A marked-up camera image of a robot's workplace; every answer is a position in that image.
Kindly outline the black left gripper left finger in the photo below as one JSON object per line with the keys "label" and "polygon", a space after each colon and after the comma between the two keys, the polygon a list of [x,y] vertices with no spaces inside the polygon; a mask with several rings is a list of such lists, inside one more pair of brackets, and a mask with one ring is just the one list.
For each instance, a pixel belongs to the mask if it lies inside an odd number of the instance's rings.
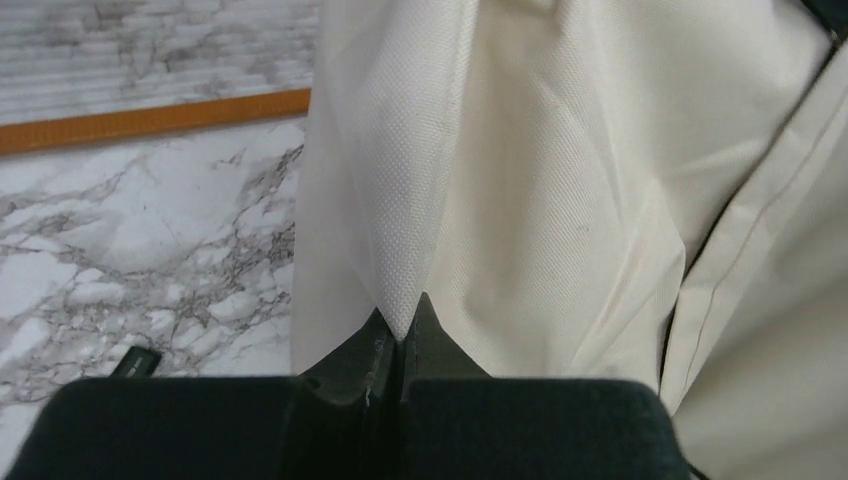
{"label": "black left gripper left finger", "polygon": [[396,344],[373,313],[298,376],[102,377],[61,388],[12,479],[384,479]]}

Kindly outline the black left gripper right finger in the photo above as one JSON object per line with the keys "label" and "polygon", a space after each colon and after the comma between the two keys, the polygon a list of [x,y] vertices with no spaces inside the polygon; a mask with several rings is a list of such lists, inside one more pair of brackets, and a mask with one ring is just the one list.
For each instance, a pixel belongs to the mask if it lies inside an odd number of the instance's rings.
{"label": "black left gripper right finger", "polygon": [[498,378],[422,296],[405,340],[404,479],[688,479],[670,417],[647,386]]}

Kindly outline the cream canvas student bag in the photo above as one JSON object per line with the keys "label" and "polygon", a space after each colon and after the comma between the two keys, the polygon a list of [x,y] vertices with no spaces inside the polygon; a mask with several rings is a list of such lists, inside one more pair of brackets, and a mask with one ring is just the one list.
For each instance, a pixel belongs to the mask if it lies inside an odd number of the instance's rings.
{"label": "cream canvas student bag", "polygon": [[326,1],[295,222],[296,372],[428,296],[711,479],[847,475],[843,1]]}

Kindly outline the green black highlighter marker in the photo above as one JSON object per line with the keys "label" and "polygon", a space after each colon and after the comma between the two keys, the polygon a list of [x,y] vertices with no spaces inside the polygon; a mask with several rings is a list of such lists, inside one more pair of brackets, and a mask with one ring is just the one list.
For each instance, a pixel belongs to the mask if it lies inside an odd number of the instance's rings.
{"label": "green black highlighter marker", "polygon": [[110,376],[119,378],[150,377],[156,371],[161,359],[162,355],[159,352],[140,346],[132,346],[112,370]]}

